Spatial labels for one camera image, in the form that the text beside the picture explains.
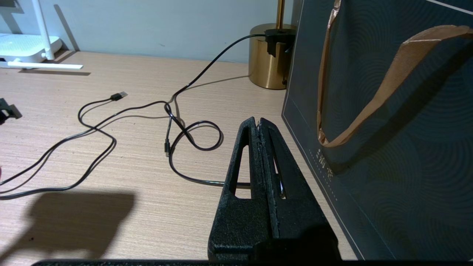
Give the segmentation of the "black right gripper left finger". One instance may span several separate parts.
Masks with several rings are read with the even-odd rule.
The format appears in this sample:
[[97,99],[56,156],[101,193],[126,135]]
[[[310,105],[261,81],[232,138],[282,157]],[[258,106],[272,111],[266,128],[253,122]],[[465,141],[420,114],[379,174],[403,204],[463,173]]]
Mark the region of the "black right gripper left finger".
[[[266,148],[268,120],[254,117],[241,123],[225,183],[208,238],[209,259],[250,259],[255,247],[278,237],[271,184],[274,170]],[[250,198],[235,195],[243,149],[249,150]]]

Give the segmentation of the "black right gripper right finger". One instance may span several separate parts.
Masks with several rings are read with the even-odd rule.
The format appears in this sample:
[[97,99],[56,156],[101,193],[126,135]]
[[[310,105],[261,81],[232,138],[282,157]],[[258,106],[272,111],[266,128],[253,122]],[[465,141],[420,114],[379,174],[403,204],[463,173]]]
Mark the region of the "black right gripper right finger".
[[261,152],[270,217],[264,259],[339,259],[338,239],[277,126],[261,119]]

